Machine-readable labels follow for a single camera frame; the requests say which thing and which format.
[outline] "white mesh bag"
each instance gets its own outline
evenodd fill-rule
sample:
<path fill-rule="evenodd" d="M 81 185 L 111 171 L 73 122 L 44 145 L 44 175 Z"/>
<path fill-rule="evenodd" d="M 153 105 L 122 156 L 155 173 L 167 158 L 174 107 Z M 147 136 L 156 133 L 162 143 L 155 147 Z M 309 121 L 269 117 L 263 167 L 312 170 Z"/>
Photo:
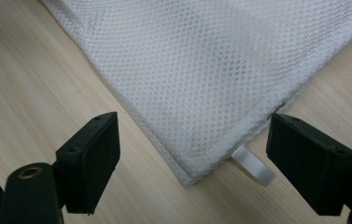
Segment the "white mesh bag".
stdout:
<path fill-rule="evenodd" d="M 345 0 L 43 0 L 184 184 L 352 39 Z"/>

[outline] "white fabric tag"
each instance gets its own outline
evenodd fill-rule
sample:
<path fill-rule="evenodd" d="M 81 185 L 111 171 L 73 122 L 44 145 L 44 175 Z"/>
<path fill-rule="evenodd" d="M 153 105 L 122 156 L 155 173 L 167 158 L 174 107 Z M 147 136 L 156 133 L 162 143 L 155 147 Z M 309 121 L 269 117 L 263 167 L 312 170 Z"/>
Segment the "white fabric tag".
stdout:
<path fill-rule="evenodd" d="M 352 1 L 43 0 L 184 184 L 352 39 Z"/>
<path fill-rule="evenodd" d="M 246 146 L 237 148 L 232 154 L 232 159 L 244 172 L 264 187 L 275 179 L 275 173 L 271 168 L 260 161 Z"/>

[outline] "wooden table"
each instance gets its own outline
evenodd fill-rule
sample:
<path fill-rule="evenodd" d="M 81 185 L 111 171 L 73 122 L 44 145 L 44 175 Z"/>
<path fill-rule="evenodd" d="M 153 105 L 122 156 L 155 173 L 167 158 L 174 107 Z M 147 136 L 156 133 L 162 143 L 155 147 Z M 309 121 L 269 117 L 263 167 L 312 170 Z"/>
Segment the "wooden table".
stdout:
<path fill-rule="evenodd" d="M 266 158 L 267 130 L 248 146 L 277 173 L 268 188 L 230 161 L 194 186 L 164 160 L 39 1 L 0 0 L 0 184 L 54 152 L 92 117 L 118 111 L 121 159 L 94 216 L 66 223 L 345 223 L 319 217 Z M 352 148 L 352 43 L 286 111 Z"/>

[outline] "light wood surface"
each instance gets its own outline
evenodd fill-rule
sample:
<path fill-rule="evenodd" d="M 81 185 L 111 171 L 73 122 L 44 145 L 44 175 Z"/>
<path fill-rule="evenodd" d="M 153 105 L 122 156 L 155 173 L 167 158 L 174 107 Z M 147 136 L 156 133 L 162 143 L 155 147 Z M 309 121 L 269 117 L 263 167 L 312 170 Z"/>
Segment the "light wood surface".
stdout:
<path fill-rule="evenodd" d="M 345 223 L 319 217 L 266 158 L 267 130 L 248 146 L 277 173 L 268 188 L 230 161 L 181 186 L 39 1 L 0 0 L 0 184 L 15 169 L 53 163 L 54 152 L 92 117 L 118 111 L 121 158 L 93 216 L 65 223 Z M 286 111 L 352 148 L 352 43 Z"/>

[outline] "wood grain surface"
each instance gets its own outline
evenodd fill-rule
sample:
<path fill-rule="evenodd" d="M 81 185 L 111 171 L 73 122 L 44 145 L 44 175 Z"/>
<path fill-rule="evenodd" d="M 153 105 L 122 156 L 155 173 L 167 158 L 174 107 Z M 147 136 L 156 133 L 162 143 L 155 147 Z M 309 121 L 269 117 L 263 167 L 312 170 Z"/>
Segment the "wood grain surface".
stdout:
<path fill-rule="evenodd" d="M 194 186 L 164 160 L 39 1 L 0 0 L 0 184 L 15 169 L 52 163 L 92 117 L 118 111 L 121 158 L 93 216 L 65 223 L 345 223 L 319 217 L 266 158 L 267 130 L 248 146 L 277 173 L 261 187 L 230 161 Z M 310 82 L 287 114 L 352 148 L 352 43 Z"/>

